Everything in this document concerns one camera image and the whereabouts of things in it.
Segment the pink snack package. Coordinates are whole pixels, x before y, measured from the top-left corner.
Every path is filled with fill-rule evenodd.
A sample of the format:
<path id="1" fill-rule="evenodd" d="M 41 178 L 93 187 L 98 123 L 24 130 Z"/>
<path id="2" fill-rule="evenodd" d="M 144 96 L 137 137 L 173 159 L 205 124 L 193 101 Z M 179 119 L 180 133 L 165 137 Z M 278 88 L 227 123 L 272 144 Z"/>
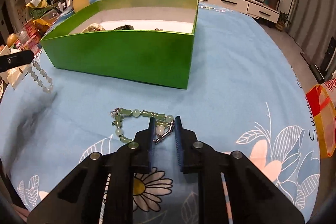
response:
<path id="1" fill-rule="evenodd" d="M 15 46 L 20 50 L 32 50 L 33 54 L 36 56 L 41 51 L 41 46 L 39 45 L 39 41 L 41 39 L 41 35 L 39 31 L 35 31 L 29 36 L 27 31 L 21 30 L 18 32 L 18 39 L 15 42 Z"/>

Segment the blue floral tablecloth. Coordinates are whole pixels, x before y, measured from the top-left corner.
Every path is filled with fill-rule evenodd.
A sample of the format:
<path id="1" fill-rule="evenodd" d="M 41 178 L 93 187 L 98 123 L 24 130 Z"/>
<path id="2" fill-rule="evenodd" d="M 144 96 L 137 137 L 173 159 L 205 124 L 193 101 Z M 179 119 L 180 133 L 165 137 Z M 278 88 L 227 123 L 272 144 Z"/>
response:
<path id="1" fill-rule="evenodd" d="M 239 150 L 309 219 L 320 177 L 309 104 L 281 50 L 249 16 L 200 5 L 187 89 L 56 69 L 50 94 L 26 76 L 1 101 L 1 161 L 14 192 L 32 210 L 92 152 L 122 143 L 118 107 L 181 117 L 215 150 Z"/>

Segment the green cardboard box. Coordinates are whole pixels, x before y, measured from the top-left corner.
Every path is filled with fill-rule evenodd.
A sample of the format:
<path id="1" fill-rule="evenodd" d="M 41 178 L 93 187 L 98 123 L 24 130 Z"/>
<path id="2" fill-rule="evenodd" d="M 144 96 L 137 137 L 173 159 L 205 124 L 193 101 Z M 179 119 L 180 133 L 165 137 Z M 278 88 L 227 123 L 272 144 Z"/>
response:
<path id="1" fill-rule="evenodd" d="M 42 38 L 54 67 L 186 89 L 199 0 L 101 0 Z M 114 31 L 123 25 L 134 30 Z"/>

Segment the black watch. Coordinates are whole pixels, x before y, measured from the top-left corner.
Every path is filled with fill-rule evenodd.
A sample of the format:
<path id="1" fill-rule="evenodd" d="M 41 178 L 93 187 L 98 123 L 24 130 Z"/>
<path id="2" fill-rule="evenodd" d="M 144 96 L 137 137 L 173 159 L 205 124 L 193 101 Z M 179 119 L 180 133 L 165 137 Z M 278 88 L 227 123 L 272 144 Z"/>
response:
<path id="1" fill-rule="evenodd" d="M 134 27 L 131 25 L 123 25 L 123 26 L 119 26 L 117 28 L 114 29 L 114 31 L 125 31 L 125 30 L 134 30 Z"/>

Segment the red yellow bag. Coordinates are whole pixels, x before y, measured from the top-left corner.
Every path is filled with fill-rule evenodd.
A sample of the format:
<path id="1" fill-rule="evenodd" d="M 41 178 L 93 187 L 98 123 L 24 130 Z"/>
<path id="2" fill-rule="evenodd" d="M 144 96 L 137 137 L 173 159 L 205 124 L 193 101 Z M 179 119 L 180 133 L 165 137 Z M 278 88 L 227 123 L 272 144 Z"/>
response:
<path id="1" fill-rule="evenodd" d="M 332 157 L 335 152 L 335 106 L 322 85 L 313 86 L 306 93 L 314 119 L 322 159 Z"/>

